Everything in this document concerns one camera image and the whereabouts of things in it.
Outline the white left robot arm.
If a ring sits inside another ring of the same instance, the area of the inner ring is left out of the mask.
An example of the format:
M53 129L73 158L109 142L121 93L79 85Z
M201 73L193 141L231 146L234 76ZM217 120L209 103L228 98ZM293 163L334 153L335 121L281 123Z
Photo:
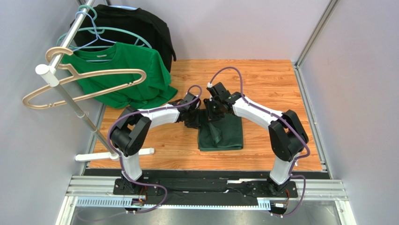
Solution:
M122 177L128 182L144 186L138 179L142 176L139 150L150 129L169 123L198 122L200 100L173 101L161 107L136 110L126 108L112 124L107 134L108 144L116 151L122 168Z

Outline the dark green cloth napkin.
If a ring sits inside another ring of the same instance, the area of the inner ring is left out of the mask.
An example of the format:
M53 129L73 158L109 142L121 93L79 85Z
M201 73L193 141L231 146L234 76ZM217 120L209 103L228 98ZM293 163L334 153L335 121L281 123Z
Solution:
M198 148L200 151L241 150L244 147L242 118L226 114L217 121L207 119L206 110L199 111L200 127Z

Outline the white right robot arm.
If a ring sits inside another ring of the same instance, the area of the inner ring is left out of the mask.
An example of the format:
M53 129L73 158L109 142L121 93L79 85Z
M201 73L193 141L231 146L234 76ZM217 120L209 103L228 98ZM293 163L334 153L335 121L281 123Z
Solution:
M242 117L266 129L270 136L272 151L275 154L269 181L275 186L283 186L290 180L290 175L300 153L309 149L308 136L297 116L288 110L272 110L238 94L225 100L216 97L204 99L209 120L224 118L229 113Z

